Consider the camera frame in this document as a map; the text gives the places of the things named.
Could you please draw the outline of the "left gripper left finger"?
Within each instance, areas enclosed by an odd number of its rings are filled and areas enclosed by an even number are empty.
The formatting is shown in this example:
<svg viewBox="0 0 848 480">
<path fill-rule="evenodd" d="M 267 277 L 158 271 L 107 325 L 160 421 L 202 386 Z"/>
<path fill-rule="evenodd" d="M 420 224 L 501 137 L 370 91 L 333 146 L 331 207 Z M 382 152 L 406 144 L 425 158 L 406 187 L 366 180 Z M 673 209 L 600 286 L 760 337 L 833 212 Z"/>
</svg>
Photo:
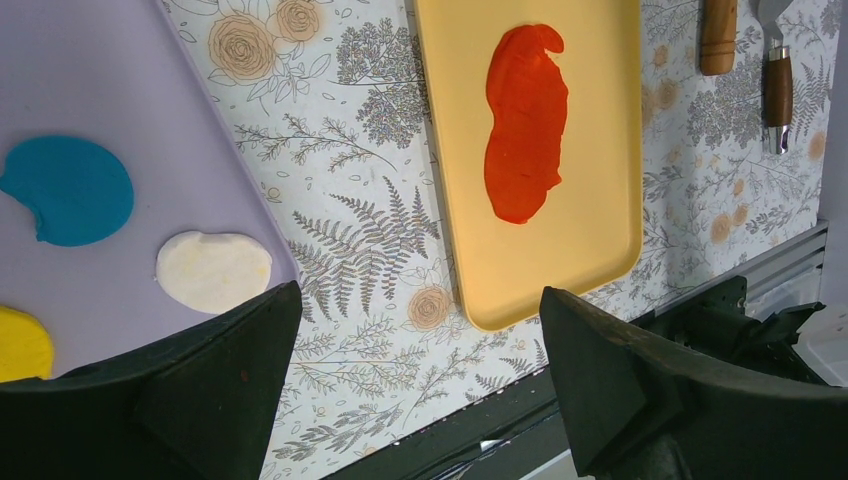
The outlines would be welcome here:
<svg viewBox="0 0 848 480">
<path fill-rule="evenodd" d="M 1 387 L 5 479 L 256 479 L 302 315 L 289 282 L 144 347 Z"/>
</svg>

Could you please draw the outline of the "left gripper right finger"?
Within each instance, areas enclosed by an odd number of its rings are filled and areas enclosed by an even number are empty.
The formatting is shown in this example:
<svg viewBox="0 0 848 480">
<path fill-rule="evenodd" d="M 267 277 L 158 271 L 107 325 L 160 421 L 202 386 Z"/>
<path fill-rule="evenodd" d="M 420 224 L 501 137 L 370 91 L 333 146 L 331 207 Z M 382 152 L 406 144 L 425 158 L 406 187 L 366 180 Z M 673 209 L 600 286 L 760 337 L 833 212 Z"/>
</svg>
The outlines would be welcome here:
<svg viewBox="0 0 848 480">
<path fill-rule="evenodd" d="M 583 313 L 582 298 L 546 288 Z M 578 474 L 598 479 L 843 479 L 847 392 L 739 367 L 601 310 L 592 330 L 624 350 L 640 408 L 572 439 Z"/>
</svg>

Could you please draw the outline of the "yellow tray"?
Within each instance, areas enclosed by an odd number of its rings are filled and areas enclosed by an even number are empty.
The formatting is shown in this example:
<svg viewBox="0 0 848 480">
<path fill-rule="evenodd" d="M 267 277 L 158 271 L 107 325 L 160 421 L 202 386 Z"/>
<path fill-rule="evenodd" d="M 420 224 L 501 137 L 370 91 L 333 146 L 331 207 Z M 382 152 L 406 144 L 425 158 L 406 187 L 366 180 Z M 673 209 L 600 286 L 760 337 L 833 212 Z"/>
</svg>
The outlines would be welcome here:
<svg viewBox="0 0 848 480">
<path fill-rule="evenodd" d="M 479 330 L 535 316 L 542 290 L 575 294 L 627 274 L 643 245 L 641 38 L 636 1 L 419 1 L 415 5 L 460 304 Z M 563 38 L 569 91 L 560 183 L 525 224 L 484 185 L 492 54 L 521 25 Z"/>
</svg>

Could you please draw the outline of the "red dough ball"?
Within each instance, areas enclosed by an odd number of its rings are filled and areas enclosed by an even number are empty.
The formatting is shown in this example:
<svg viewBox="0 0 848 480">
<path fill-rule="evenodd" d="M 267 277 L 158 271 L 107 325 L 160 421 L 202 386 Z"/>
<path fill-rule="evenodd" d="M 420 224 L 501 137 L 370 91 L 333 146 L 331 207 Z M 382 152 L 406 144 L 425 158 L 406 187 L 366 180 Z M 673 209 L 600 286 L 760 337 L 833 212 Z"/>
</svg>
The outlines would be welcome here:
<svg viewBox="0 0 848 480">
<path fill-rule="evenodd" d="M 569 90 L 551 58 L 564 40 L 546 24 L 507 31 L 494 50 L 486 79 L 493 126 L 484 158 L 484 183 L 493 212 L 527 223 L 561 183 L 562 139 Z"/>
</svg>

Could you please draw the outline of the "wooden dough roller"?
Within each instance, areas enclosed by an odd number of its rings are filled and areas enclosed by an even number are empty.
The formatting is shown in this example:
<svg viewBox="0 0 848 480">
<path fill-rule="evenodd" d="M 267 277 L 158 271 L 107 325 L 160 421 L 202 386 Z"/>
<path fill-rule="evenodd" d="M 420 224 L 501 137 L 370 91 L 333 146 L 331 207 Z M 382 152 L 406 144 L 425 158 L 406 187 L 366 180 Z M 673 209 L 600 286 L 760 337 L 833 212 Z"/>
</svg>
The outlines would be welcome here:
<svg viewBox="0 0 848 480">
<path fill-rule="evenodd" d="M 700 70 L 704 76 L 729 73 L 734 66 L 737 0 L 702 1 Z"/>
</svg>

